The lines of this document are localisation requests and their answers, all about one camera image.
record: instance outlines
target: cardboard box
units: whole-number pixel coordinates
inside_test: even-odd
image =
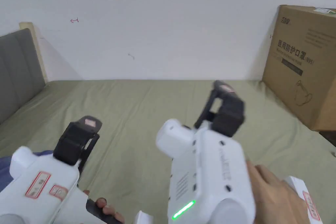
[[[336,9],[282,5],[262,80],[311,130],[336,130]]]

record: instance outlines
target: green light strip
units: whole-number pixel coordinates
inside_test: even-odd
[[[185,205],[181,210],[179,210],[176,214],[173,215],[172,219],[176,220],[182,213],[187,211],[189,208],[192,207],[192,205],[195,204],[195,200],[189,202],[187,205]]]

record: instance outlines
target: warning label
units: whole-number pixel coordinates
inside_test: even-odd
[[[28,188],[25,196],[28,198],[36,199],[40,196],[43,188],[47,184],[48,180],[50,179],[51,174],[47,172],[39,172]]]
[[[60,185],[54,185],[49,194],[63,201],[68,194],[68,189]]]
[[[320,219],[320,216],[319,216],[319,213],[317,212],[317,209],[314,205],[314,202],[313,200],[311,199],[309,193],[303,191],[303,194],[304,194],[304,198],[307,202],[307,206],[308,206],[308,209],[309,209],[309,212],[310,212],[310,215],[315,219],[315,220],[321,220]]]

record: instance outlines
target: bed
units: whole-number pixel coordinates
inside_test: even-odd
[[[336,148],[304,126],[264,83],[227,83],[246,102],[246,121],[234,136],[246,156],[280,178],[303,179],[323,223],[336,223]],[[21,145],[52,150],[69,122],[95,116],[103,126],[80,188],[89,189],[93,199],[107,198],[126,223],[139,210],[153,215],[155,223],[167,223],[171,160],[156,148],[156,133],[169,118],[192,126],[212,81],[54,81],[42,86],[1,123],[0,156]]]

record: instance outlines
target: black handle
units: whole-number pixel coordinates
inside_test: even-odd
[[[86,210],[107,224],[122,224],[120,221],[116,220],[114,216],[104,214],[103,209],[97,207],[96,202],[92,199],[87,200]]]

